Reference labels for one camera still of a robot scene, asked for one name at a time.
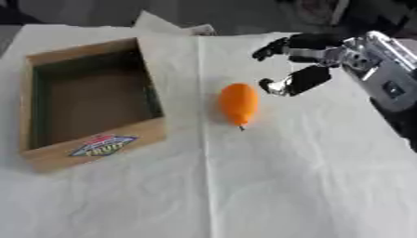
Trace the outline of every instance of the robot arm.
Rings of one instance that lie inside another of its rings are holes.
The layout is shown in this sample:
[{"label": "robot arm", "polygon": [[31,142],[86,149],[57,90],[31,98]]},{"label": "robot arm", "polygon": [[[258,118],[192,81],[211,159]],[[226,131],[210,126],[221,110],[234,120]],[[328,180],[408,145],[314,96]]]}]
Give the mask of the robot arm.
[{"label": "robot arm", "polygon": [[417,152],[417,57],[397,40],[379,32],[345,40],[302,33],[278,39],[252,57],[262,61],[274,55],[315,65],[278,82],[262,79],[260,86],[266,92],[296,96],[329,81],[330,68],[341,67],[367,91],[372,105]]}]

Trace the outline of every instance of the open box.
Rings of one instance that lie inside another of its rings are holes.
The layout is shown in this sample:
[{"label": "open box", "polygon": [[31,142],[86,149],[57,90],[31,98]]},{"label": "open box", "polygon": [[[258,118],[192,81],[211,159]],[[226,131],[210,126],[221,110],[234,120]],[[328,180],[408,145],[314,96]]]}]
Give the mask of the open box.
[{"label": "open box", "polygon": [[165,138],[164,114],[136,38],[27,57],[20,152],[50,171]]}]

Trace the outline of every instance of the box label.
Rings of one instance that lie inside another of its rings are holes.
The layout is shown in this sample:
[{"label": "box label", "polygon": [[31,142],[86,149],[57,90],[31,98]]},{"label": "box label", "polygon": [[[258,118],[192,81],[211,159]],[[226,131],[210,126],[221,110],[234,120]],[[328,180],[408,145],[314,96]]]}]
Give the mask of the box label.
[{"label": "box label", "polygon": [[115,135],[98,136],[85,142],[81,148],[76,149],[70,156],[108,156],[136,139],[135,137]]}]

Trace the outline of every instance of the orange fruit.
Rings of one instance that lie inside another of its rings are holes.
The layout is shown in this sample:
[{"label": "orange fruit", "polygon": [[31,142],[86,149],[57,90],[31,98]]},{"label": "orange fruit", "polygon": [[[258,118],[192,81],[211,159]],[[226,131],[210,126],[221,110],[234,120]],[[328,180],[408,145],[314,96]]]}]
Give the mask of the orange fruit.
[{"label": "orange fruit", "polygon": [[258,95],[249,85],[232,84],[222,90],[219,105],[230,123],[244,126],[258,108]]}]

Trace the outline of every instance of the white tablecloth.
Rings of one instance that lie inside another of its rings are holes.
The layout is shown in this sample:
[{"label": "white tablecloth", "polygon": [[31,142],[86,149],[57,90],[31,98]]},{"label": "white tablecloth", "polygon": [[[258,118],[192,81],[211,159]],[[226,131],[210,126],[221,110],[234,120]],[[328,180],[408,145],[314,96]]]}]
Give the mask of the white tablecloth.
[{"label": "white tablecloth", "polygon": [[[168,139],[53,174],[17,154],[27,54],[140,36],[168,118]],[[297,98],[261,92],[289,63],[251,52],[283,33],[197,38],[123,28],[27,26],[0,61],[0,237],[411,238],[417,155],[340,71]],[[245,132],[216,95],[259,90]]]}]

